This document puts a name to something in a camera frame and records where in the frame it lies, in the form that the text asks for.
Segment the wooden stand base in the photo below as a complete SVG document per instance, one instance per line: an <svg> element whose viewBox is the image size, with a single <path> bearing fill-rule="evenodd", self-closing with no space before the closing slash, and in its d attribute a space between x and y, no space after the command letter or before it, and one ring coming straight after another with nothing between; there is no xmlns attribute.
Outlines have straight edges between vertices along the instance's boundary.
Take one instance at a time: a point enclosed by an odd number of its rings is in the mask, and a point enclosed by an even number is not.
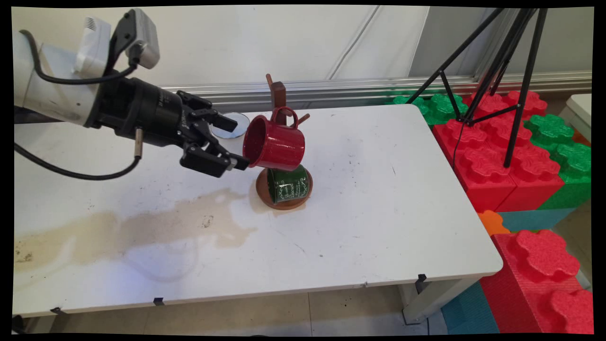
<svg viewBox="0 0 606 341"><path fill-rule="evenodd" d="M297 207L303 205L307 201L309 196L311 195L311 190L313 189L313 179L311 178L311 174L309 174L308 170L305 170L305 171L307 172L307 176L309 178L309 193L307 194L307 196L305 198L283 201L283 202L277 203L277 204L274 204L273 202L271 202L271 197L269 196L269 189L267 186L267 168L263 169L261 171L261 173L259 173L259 176L257 177L256 188L257 188L257 194L259 195L259 198L261 198L261 201L263 201L263 203L266 204L267 206L269 206L273 209L279 209L280 211L294 209L294 208L297 208Z"/></svg>

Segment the red mug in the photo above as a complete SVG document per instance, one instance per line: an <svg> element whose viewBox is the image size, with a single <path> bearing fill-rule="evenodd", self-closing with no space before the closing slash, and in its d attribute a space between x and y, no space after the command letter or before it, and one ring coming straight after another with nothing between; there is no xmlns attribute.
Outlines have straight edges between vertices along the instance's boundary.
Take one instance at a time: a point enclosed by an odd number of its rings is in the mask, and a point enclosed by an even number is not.
<svg viewBox="0 0 606 341"><path fill-rule="evenodd" d="M292 126L276 122L280 110L292 114L295 119ZM297 129L298 126L299 118L289 107L273 109L269 120L263 115L255 117L246 130L242 146L242 155L250 160L248 166L294 171L301 164L305 153L305 137Z"/></svg>

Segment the mug handle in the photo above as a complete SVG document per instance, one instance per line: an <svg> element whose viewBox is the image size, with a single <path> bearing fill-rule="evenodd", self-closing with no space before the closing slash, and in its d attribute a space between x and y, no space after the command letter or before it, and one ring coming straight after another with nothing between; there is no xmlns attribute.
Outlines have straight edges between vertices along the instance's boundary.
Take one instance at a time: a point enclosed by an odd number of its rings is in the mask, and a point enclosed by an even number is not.
<svg viewBox="0 0 606 341"><path fill-rule="evenodd" d="M273 112L271 113L270 121L276 122L276 117L278 116L278 112L280 112L280 110L282 110L282 109L290 111L293 114L293 118L295 119L295 123L293 123L293 125L291 125L290 127L297 129L297 127L299 127L299 117L297 116L297 113L293 109L291 109L291 108L289 108L287 106L274 108Z"/></svg>

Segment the wooden mug stand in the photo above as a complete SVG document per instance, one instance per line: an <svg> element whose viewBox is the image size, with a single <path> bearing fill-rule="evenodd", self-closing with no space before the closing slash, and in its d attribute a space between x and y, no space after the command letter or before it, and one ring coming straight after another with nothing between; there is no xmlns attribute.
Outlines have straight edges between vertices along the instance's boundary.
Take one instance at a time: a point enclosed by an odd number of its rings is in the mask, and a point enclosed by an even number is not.
<svg viewBox="0 0 606 341"><path fill-rule="evenodd" d="M285 107L286 106L286 87L284 87L284 84L282 82L274 83L271 80L271 76L269 73L266 74L265 77L267 78L267 84L269 85L269 89L271 92L271 105L273 106L274 109L277 107ZM278 114L276 115L276 122L279 124L286 125L286 116L287 116L287 114L282 112L282 110L280 110L278 112ZM310 115L308 113L306 113L303 117L301 117L299 119L299 124L303 123L309 117L310 117ZM259 195L259 198L267 206L269 206L273 209L281 210L281 211L286 211L286 210L294 209L294 208L301 206L302 204L304 204L307 201L307 199L309 199L309 196L311 195L311 190L313 189L313 179L311 177L311 174L309 173L309 170L306 169L306 171L307 171L307 176L309 178L309 193L307 194L307 196L302 199L282 201L281 203L274 204L271 201L271 197L269 195L269 189L268 189L268 183L267 183L268 170L267 170L267 168L263 169L261 171L261 173L259 173L259 176L257 177L256 186L255 186L257 189L257 194Z"/></svg>

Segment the green mug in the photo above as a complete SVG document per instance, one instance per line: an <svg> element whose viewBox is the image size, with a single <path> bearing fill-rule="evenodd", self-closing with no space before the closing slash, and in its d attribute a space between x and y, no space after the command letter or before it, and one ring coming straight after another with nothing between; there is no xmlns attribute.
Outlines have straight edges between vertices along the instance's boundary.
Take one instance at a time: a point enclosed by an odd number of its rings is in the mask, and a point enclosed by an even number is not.
<svg viewBox="0 0 606 341"><path fill-rule="evenodd" d="M303 199L309 194L310 183L307 171L299 165L292 172L279 169L268 169L267 186L269 196L274 204L282 201Z"/></svg>

